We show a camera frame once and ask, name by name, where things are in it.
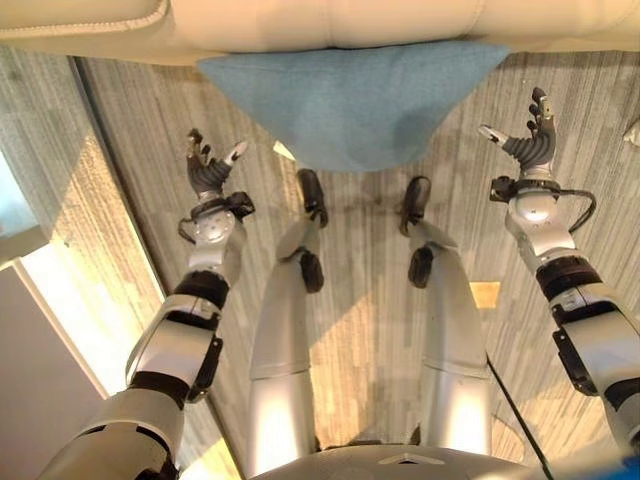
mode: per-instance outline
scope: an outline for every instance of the white fabric couch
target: white fabric couch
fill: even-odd
[[[472,39],[640,51],[640,0],[3,0],[0,42],[188,65],[233,52]]]

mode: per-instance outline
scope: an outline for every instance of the white wall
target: white wall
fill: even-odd
[[[0,269],[2,479],[37,476],[102,401],[47,310],[19,262]]]

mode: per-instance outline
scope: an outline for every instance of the blue towel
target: blue towel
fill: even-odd
[[[238,54],[199,68],[305,166],[419,161],[430,136],[509,53],[476,42]]]

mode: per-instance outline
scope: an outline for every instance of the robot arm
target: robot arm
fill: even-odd
[[[127,363],[127,389],[107,399],[99,414],[65,446],[40,479],[168,480],[182,437],[185,402],[196,402],[213,381],[222,340],[220,312],[240,271],[254,211],[244,192],[228,198],[222,185],[246,149],[237,144],[220,161],[190,133],[187,167],[198,205],[191,211],[195,244],[183,280],[162,304]]]
[[[604,283],[571,233],[595,210],[589,192],[563,190],[553,180],[555,129],[549,97],[534,89],[529,111],[531,139],[510,137],[487,125],[480,133],[520,163],[520,177],[492,182],[491,200],[508,203],[505,224],[520,256],[535,275],[558,330],[553,339],[574,387],[600,396],[611,431],[622,449],[640,451],[640,323]],[[562,195],[582,195],[592,204],[567,229],[559,219]]]

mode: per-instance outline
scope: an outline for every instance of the black cable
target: black cable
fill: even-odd
[[[178,222],[178,235],[180,235],[182,238],[184,238],[187,242],[192,243],[193,245],[196,244],[196,241],[193,239],[193,237],[191,235],[189,235],[187,233],[187,231],[184,229],[184,224],[185,223],[193,223],[193,220],[191,220],[190,218],[183,218]]]
[[[593,213],[596,211],[596,196],[587,191],[587,190],[560,190],[558,194],[563,196],[575,196],[575,197],[584,197],[591,200],[591,203],[587,207],[587,209],[580,214],[578,219],[574,222],[573,225],[569,228],[569,233],[576,232],[580,227],[582,227],[587,221],[592,217]]]
[[[516,404],[511,398],[511,395],[509,394],[507,387],[505,387],[504,383],[502,382],[502,378],[500,378],[500,375],[498,375],[498,372],[493,366],[493,363],[491,363],[489,354],[487,354],[487,364],[489,365],[489,369],[491,370],[491,373],[493,374],[496,381],[498,382],[498,386],[500,387],[500,390],[502,390],[502,393],[507,399],[507,403],[511,407],[513,414],[516,416],[516,420],[518,420],[518,423],[522,427],[522,430],[524,431],[524,434],[527,437],[527,440],[529,440],[529,443],[531,444],[533,451],[538,457],[538,460],[540,460],[540,464],[542,465],[542,471],[544,472],[548,480],[554,480],[553,475],[551,474],[551,470],[549,470],[549,462],[547,461],[547,457],[544,456],[544,452],[538,445],[538,442],[536,441],[535,437],[531,433],[531,430],[529,430],[529,427],[527,426],[527,423],[524,421],[524,418],[522,418],[522,415],[520,415],[520,411],[518,410],[518,407],[516,407]]]

